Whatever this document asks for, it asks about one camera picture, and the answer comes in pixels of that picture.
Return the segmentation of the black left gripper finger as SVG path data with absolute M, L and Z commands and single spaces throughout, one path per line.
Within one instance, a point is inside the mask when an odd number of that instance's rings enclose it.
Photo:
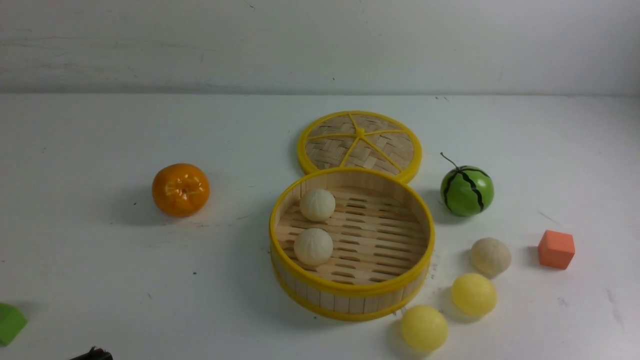
M 70 360 L 114 360 L 114 357 L 109 351 L 94 346 L 86 353 L 80 354 Z

